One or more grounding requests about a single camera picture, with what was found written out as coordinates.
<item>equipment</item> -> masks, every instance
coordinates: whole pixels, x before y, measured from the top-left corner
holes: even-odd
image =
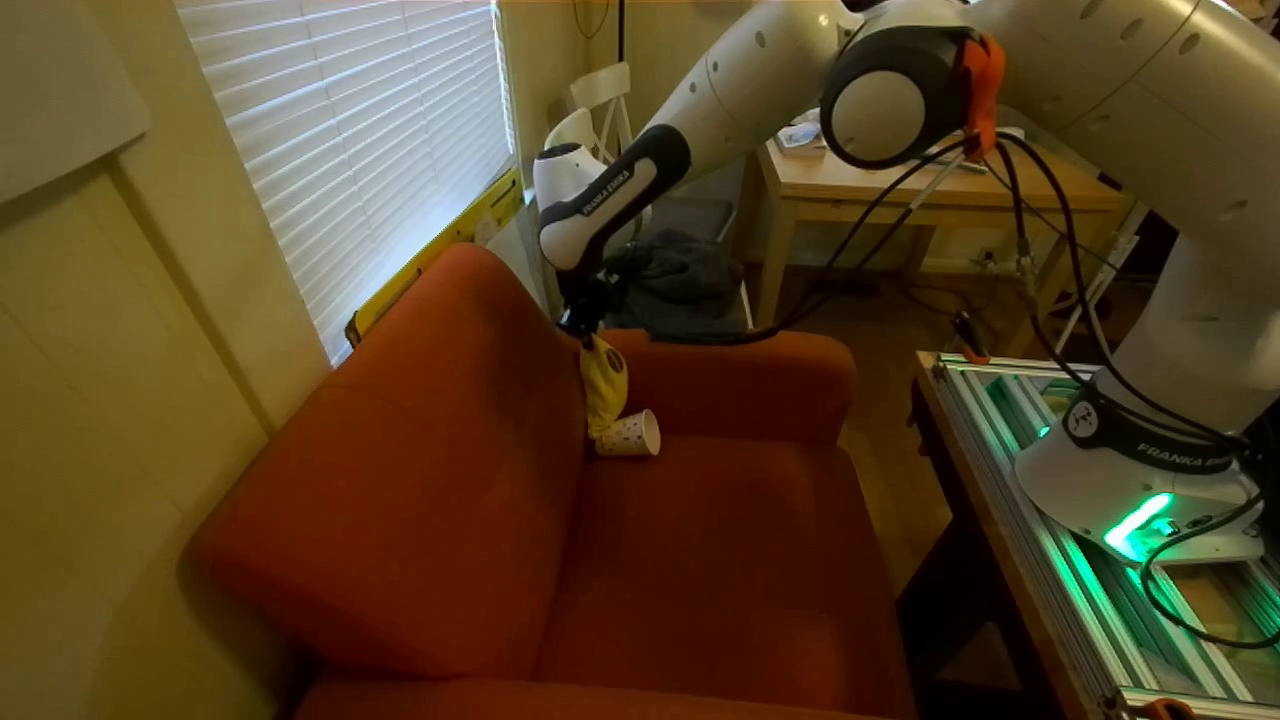
[[[998,44],[1003,104],[1184,232],[1145,321],[1019,455],[1019,486],[1127,561],[1261,555],[1261,486],[1237,437],[1280,393],[1280,205],[1264,200],[1280,188],[1280,46],[1218,0],[751,3],[617,163],[544,209],[566,327],[599,321],[605,237],[818,101],[851,163],[920,156],[957,128],[969,152],[987,143],[975,104],[991,88],[975,77],[1001,62]]]

